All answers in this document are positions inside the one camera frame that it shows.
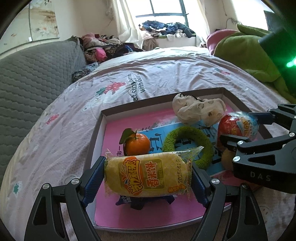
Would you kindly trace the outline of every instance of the green blanket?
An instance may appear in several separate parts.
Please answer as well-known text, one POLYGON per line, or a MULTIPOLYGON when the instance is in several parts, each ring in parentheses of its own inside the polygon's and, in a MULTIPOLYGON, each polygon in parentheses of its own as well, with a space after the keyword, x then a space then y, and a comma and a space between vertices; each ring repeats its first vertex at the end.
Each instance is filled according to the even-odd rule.
POLYGON ((296 104, 277 67, 259 45, 258 40, 270 31, 241 24, 237 28, 239 32, 217 44, 214 56, 235 64, 262 83, 272 83, 284 98, 296 104))

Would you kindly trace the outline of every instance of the gray quilted blanket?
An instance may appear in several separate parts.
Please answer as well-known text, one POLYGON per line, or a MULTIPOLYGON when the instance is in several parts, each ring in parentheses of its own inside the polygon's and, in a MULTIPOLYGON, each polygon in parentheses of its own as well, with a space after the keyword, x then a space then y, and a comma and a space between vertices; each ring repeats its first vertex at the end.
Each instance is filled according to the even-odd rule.
POLYGON ((0 186, 18 145, 85 66, 77 38, 26 48, 0 60, 0 186))

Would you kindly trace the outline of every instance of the rice cracker package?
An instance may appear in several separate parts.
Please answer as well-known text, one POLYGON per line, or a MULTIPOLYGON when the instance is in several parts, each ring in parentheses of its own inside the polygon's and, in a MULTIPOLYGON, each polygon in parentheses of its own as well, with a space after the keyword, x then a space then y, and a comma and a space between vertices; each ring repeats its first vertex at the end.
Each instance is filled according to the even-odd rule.
POLYGON ((186 151, 105 160, 105 189, 131 197, 184 194, 191 185, 192 160, 203 147, 186 151))

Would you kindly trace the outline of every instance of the white curtain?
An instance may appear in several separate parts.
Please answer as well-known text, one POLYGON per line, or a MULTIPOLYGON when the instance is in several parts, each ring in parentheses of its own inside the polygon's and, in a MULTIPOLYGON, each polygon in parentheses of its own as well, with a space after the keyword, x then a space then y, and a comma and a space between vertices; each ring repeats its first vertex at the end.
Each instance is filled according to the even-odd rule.
POLYGON ((205 15, 206 0, 183 0, 186 9, 189 28, 192 29, 202 42, 210 35, 210 28, 205 15))
POLYGON ((143 39, 140 29, 135 25, 134 16, 131 14, 126 0, 112 0, 114 19, 117 26, 118 38, 123 43, 134 43, 142 48, 143 39))

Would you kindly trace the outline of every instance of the green fuzzy ring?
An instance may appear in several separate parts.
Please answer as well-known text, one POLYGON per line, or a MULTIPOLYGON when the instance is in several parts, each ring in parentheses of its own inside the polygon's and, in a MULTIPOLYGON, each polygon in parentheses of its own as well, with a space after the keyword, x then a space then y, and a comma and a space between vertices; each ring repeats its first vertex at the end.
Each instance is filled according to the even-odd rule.
POLYGON ((212 162, 214 151, 208 137, 199 129, 191 126, 182 126, 171 131, 163 143, 163 152, 175 151, 175 142, 179 138, 193 140, 196 144, 203 146, 202 157, 195 163, 200 169, 206 170, 212 162))

